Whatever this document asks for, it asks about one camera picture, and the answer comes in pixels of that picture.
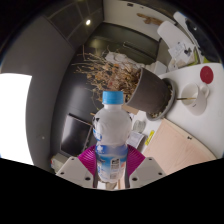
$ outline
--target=black cylinder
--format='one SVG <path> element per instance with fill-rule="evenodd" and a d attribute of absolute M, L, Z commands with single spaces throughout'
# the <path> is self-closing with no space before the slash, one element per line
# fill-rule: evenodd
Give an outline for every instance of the black cylinder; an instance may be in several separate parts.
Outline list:
<path fill-rule="evenodd" d="M 170 100 L 168 86 L 157 75 L 141 68 L 138 85 L 126 105 L 148 113 L 163 112 Z"/>

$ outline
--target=plastic water bottle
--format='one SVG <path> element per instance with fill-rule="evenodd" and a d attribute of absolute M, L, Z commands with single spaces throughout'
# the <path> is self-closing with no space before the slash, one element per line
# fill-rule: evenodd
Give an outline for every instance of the plastic water bottle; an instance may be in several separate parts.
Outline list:
<path fill-rule="evenodd" d="M 124 174 L 132 122 L 122 109 L 122 91 L 104 91 L 103 104 L 104 108 L 93 118 L 97 169 L 103 182 L 115 183 Z"/>

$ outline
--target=bottle cap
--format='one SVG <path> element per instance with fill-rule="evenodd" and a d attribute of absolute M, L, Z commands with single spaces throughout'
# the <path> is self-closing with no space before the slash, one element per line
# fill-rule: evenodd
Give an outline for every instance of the bottle cap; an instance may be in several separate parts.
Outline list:
<path fill-rule="evenodd" d="M 103 104 L 123 104 L 122 91 L 103 91 Z"/>

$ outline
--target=bottle label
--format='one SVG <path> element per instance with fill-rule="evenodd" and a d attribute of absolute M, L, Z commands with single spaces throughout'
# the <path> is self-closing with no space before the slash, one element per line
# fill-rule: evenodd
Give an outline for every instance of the bottle label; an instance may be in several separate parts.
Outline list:
<path fill-rule="evenodd" d="M 97 170 L 104 182 L 117 182 L 123 175 L 128 154 L 127 145 L 118 147 L 98 145 L 95 147 Z"/>
<path fill-rule="evenodd" d="M 94 128 L 93 128 L 93 135 L 95 136 L 97 141 L 101 141 L 102 135 L 99 132 L 97 132 Z"/>

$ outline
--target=white wall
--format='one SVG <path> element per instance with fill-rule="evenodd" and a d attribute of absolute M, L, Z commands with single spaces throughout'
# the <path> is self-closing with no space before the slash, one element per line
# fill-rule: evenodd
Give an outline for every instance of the white wall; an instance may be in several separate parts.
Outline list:
<path fill-rule="evenodd" d="M 134 3 L 131 3 L 133 7 L 129 7 L 127 3 L 126 1 L 104 0 L 104 22 L 136 30 L 157 41 L 160 39 L 160 36 L 157 34 L 158 26 L 145 24 L 144 18 L 137 16 L 137 13 L 175 24 L 174 20 L 169 19 L 167 16 L 153 9 Z"/>
<path fill-rule="evenodd" d="M 74 53 L 70 44 L 41 16 L 21 31 L 6 52 L 1 66 L 2 73 L 32 77 L 25 111 L 27 141 L 34 165 L 48 171 L 51 170 L 50 136 L 54 106 Z"/>

